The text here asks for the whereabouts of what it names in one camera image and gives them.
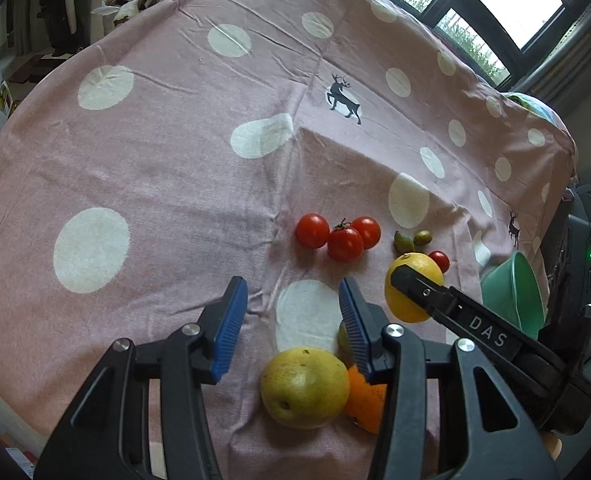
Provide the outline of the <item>orange fruit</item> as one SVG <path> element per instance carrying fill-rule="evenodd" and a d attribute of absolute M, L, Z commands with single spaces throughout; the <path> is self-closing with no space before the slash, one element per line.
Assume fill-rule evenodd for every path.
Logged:
<path fill-rule="evenodd" d="M 352 422 L 369 434 L 378 434 L 382 422 L 386 385 L 370 385 L 365 377 L 353 364 L 347 370 L 350 380 L 350 396 L 347 399 L 344 413 Z"/>

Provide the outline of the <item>yellow lemon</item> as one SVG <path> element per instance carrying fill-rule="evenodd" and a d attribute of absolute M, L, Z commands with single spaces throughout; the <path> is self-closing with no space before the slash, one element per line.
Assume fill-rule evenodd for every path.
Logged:
<path fill-rule="evenodd" d="M 400 266 L 410 266 L 435 284 L 443 285 L 444 275 L 440 266 L 421 252 L 407 252 L 393 261 L 385 276 L 384 298 L 392 314 L 405 323 L 425 322 L 430 318 L 430 315 L 391 284 L 392 273 Z"/>

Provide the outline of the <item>small green olive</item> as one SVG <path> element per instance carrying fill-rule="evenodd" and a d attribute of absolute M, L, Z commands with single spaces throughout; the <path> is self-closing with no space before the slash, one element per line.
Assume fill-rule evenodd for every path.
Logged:
<path fill-rule="evenodd" d="M 345 328 L 345 324 L 343 322 L 340 323 L 339 328 L 338 328 L 338 334 L 337 334 L 337 340 L 338 340 L 338 345 L 339 348 L 345 353 L 345 354 L 351 354 L 352 353 L 352 347 L 349 341 L 349 336 L 347 336 L 347 331 Z"/>
<path fill-rule="evenodd" d="M 396 231 L 393 238 L 393 246 L 400 255 L 407 254 L 407 252 L 414 252 L 416 250 L 414 238 Z"/>

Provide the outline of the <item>yellow-green mango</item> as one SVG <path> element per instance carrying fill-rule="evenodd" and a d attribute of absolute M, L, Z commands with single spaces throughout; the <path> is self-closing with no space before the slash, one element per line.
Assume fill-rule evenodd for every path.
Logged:
<path fill-rule="evenodd" d="M 282 351 L 265 366 L 260 395 L 268 415 L 291 429 L 313 430 L 333 422 L 350 396 L 347 368 L 314 347 Z"/>

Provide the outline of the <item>green plastic bowl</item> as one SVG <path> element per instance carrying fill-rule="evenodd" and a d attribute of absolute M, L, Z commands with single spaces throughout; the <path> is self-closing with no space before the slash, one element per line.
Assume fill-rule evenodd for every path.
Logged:
<path fill-rule="evenodd" d="M 481 282 L 483 304 L 506 322 L 537 339 L 545 310 L 535 273 L 522 252 L 514 252 Z"/>

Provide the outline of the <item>large red tomato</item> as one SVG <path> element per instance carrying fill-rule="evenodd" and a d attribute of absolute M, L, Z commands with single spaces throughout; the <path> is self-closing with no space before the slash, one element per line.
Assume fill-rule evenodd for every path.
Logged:
<path fill-rule="evenodd" d="M 430 252 L 429 257 L 437 263 L 437 266 L 440 268 L 442 273 L 446 273 L 451 266 L 451 260 L 449 260 L 448 256 L 445 252 L 440 252 L 440 250 L 433 250 Z"/>

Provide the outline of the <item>brownish green olive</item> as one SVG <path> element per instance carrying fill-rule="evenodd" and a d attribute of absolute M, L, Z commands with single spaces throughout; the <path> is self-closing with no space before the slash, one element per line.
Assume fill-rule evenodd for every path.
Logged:
<path fill-rule="evenodd" d="M 432 242 L 433 235 L 429 230 L 420 230 L 414 234 L 413 240 L 416 247 L 423 247 Z"/>

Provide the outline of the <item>red cherry tomato with stem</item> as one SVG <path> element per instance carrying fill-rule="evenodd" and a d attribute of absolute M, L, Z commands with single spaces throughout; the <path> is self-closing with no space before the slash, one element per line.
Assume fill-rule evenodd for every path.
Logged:
<path fill-rule="evenodd" d="M 343 219 L 330 232 L 327 240 L 327 254 L 340 263 L 355 263 L 364 252 L 364 240 L 350 222 Z"/>

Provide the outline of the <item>pink polka dot tablecloth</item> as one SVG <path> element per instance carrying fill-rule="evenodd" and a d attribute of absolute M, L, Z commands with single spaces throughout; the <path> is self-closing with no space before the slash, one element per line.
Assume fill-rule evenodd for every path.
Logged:
<path fill-rule="evenodd" d="M 161 1 L 0 132 L 0 434 L 40 454 L 113 341 L 168 336 L 240 275 L 232 367 L 204 393 L 223 476 L 363 479 L 373 437 L 275 424 L 265 364 L 333 345 L 344 275 L 383 303 L 397 229 L 430 230 L 472 297 L 515 249 L 540 268 L 575 163 L 565 128 L 384 0 Z M 308 212 L 385 239 L 343 266 L 297 244 Z"/>

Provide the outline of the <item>black window frame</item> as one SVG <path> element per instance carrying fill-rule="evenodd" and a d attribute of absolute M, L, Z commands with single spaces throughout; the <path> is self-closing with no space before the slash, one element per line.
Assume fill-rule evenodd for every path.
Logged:
<path fill-rule="evenodd" d="M 420 21 L 440 35 L 445 18 L 460 18 L 501 62 L 507 76 L 498 90 L 516 87 L 535 73 L 591 0 L 430 0 Z"/>

